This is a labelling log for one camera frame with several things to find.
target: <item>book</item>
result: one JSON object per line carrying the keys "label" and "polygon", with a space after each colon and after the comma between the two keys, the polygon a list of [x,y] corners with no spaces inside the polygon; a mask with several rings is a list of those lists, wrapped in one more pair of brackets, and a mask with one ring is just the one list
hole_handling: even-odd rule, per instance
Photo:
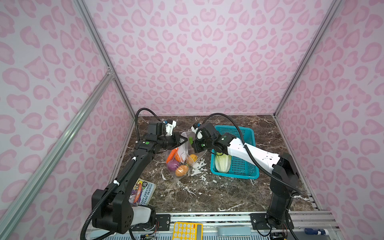
{"label": "book", "polygon": [[156,184],[139,178],[129,196],[129,202],[133,207],[138,205],[148,205],[155,189]]}

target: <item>wire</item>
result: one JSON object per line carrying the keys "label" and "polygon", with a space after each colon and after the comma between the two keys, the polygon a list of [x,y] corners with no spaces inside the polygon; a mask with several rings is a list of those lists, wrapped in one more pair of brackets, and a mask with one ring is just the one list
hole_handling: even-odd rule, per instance
{"label": "wire", "polygon": [[212,152],[213,155],[216,155],[216,156],[222,156],[224,153],[222,152],[220,155],[219,154],[216,154],[214,152]]}
{"label": "wire", "polygon": [[269,236],[269,235],[271,234],[271,232],[272,232],[272,226],[269,225],[270,229],[269,229],[268,234],[267,234],[267,235],[263,235],[263,234],[260,233],[259,229],[257,228],[257,225],[258,225],[259,223],[263,223],[263,221],[258,221],[258,222],[256,223],[256,231],[257,231],[261,236],[263,236],[263,237],[267,237],[267,236]]}
{"label": "wire", "polygon": [[287,226],[285,225],[285,223],[283,223],[282,227],[283,227],[283,235],[285,235],[284,238],[286,240],[288,240],[288,229],[287,229]]}
{"label": "wire", "polygon": [[[297,192],[293,192],[293,193],[291,194],[291,198],[293,198],[294,195],[298,195],[298,193],[297,193]],[[293,232],[293,229],[292,229],[291,225],[289,224],[289,218],[288,218],[288,216],[289,216],[289,209],[285,209],[285,222],[286,222],[287,225],[288,225],[288,229],[289,229],[289,231],[291,232],[293,238],[294,238],[295,240],[299,240],[299,239],[297,238],[296,234]]]}
{"label": "wire", "polygon": [[136,135],[137,135],[137,141],[140,141],[140,133],[139,133],[139,123],[138,123],[138,117],[139,117],[139,113],[143,110],[147,110],[148,112],[150,112],[153,116],[155,116],[159,121],[160,118],[150,109],[148,108],[140,108],[137,112],[136,112],[136,115],[135,115],[135,128],[136,128]]}
{"label": "wire", "polygon": [[[130,172],[130,170],[132,169],[133,165],[135,164],[135,160],[131,160],[128,168],[123,172],[123,174],[120,175],[120,177],[117,179],[117,182],[121,182],[123,181],[123,179],[128,175],[128,173]],[[91,220],[93,218],[93,215],[95,214],[95,212],[99,209],[99,207],[108,199],[109,195],[115,191],[115,189],[119,186],[119,184],[113,184],[112,187],[110,187],[107,192],[102,196],[102,198],[99,200],[99,202],[95,205],[95,207],[92,209],[90,215],[88,216],[88,218],[85,220],[85,223],[83,225],[83,228],[81,229],[81,232],[80,232],[80,240],[87,240],[85,238],[85,233],[87,231],[87,228],[89,226],[89,224],[91,223]],[[93,240],[102,240],[112,234],[114,234],[115,232],[108,232],[98,238],[95,238]]]}
{"label": "wire", "polygon": [[235,126],[235,128],[237,129],[237,131],[239,132],[240,134],[240,140],[243,144],[245,144],[245,140],[244,140],[244,137],[243,137],[243,134],[240,130],[240,128],[238,127],[238,125],[236,124],[235,120],[233,120],[230,116],[228,115],[225,115],[224,113],[212,113],[211,115],[209,115],[208,117],[206,117],[203,121],[203,124],[208,120],[208,118],[212,117],[212,116],[223,116],[225,118],[227,118],[230,122],[232,122],[232,124]]}
{"label": "wire", "polygon": [[129,235],[131,236],[131,239],[136,240],[135,236],[133,235],[132,228],[130,228],[128,231],[129,231]]}
{"label": "wire", "polygon": [[245,144],[245,140],[244,140],[244,137],[243,137],[243,133],[241,132],[240,128],[238,127],[238,125],[236,124],[236,122],[230,117],[230,116],[227,116],[223,113],[212,113],[211,115],[209,115],[208,117],[206,117],[203,121],[203,124],[206,122],[206,120],[212,116],[216,116],[216,115],[220,115],[220,116],[223,116],[225,118],[227,118],[229,121],[232,122],[232,124],[235,126],[235,128],[237,129],[237,131],[239,132],[240,134],[240,139],[241,139],[241,142],[243,143],[244,145],[244,148],[245,150],[247,151],[248,153],[248,156],[250,157],[250,159],[252,160],[252,162],[256,165],[256,167],[258,167],[265,175],[269,176],[270,178],[272,178],[273,180],[283,184],[284,186],[298,192],[301,194],[301,191],[297,188],[297,187],[294,187],[286,182],[284,182],[283,180],[281,180],[280,178],[276,177],[275,175],[272,175],[270,172],[268,172],[267,170],[265,170],[256,160],[255,158],[252,156],[251,154],[251,151],[249,150],[248,146]]}

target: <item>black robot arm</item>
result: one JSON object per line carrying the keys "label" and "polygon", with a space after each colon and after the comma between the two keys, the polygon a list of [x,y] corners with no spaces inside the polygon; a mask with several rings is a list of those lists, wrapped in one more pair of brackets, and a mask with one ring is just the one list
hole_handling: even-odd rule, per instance
{"label": "black robot arm", "polygon": [[92,226],[111,233],[126,233],[134,221],[134,210],[129,203],[129,196],[137,179],[160,150],[171,150],[187,141],[178,132],[167,136],[166,125],[161,121],[149,123],[147,134],[130,154],[131,161],[127,162],[117,178],[104,190],[97,189],[92,195]]}

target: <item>mounting plate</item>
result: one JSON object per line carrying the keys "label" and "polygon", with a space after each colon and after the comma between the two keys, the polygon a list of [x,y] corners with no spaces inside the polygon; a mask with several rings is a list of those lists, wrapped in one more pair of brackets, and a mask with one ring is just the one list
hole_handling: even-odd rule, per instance
{"label": "mounting plate", "polygon": [[[159,222],[158,231],[169,231],[170,214],[156,214],[156,221]],[[141,224],[137,224],[132,228],[132,231],[146,231]]]}
{"label": "mounting plate", "polygon": [[[251,217],[251,223],[252,223],[253,230],[256,230],[256,229],[258,229],[258,230],[270,230],[269,225],[267,225],[267,223],[265,221],[265,213],[262,213],[262,214],[250,214],[249,216]],[[288,227],[288,225],[287,225],[287,223],[285,221],[285,217],[284,217],[283,223],[285,223],[285,225]],[[289,226],[292,229],[295,228],[294,225],[293,225],[291,216],[289,216],[289,215],[288,215],[288,224],[289,224]]]}

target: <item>metal corner bracket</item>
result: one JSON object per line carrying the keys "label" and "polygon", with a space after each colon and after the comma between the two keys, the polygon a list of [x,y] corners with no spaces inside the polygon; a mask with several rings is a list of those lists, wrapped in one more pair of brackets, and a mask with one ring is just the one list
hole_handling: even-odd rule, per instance
{"label": "metal corner bracket", "polygon": [[105,66],[107,67],[110,74],[113,76],[113,80],[115,81],[115,83],[118,87],[119,94],[121,95],[126,107],[128,108],[129,113],[134,118],[135,112],[133,111],[133,108],[132,108],[131,103],[129,102],[128,96],[127,96],[126,92],[124,91],[124,88],[123,88],[119,78],[116,75],[116,71],[115,71],[113,64],[111,62],[111,59],[109,58],[108,53],[107,53],[107,51],[103,45],[103,42],[101,41],[101,37],[100,37],[100,35],[96,29],[96,26],[93,23],[92,16],[88,10],[86,3],[84,2],[84,0],[73,0],[73,1],[74,1],[75,5],[78,9],[79,14],[83,18],[83,21],[84,21],[89,33],[91,34],[93,41],[95,42],[97,49],[100,52],[100,56],[103,59]]}
{"label": "metal corner bracket", "polygon": [[39,168],[29,178],[27,184],[9,206],[0,222],[0,240],[8,239],[8,237],[12,234],[112,79],[112,76],[109,74],[104,76],[101,82],[97,85],[96,89],[70,122],[62,136],[53,146],[52,150],[44,158]]}
{"label": "metal corner bracket", "polygon": [[289,96],[291,95],[294,87],[296,86],[296,83],[300,80],[301,74],[303,73],[304,69],[307,67],[309,61],[311,60],[312,56],[316,51],[316,48],[319,46],[329,26],[335,19],[338,11],[341,9],[340,6],[342,5],[343,2],[344,0],[332,1],[331,6],[329,7],[327,13],[325,14],[323,21],[321,22],[319,28],[317,29],[313,37],[313,40],[303,57],[303,60],[300,62],[299,66],[297,67],[297,70],[293,75],[292,80],[290,81],[286,91],[283,94],[283,97],[281,98],[279,105],[276,108],[276,111],[274,113],[275,116],[278,116],[282,112],[285,103],[288,101]]}

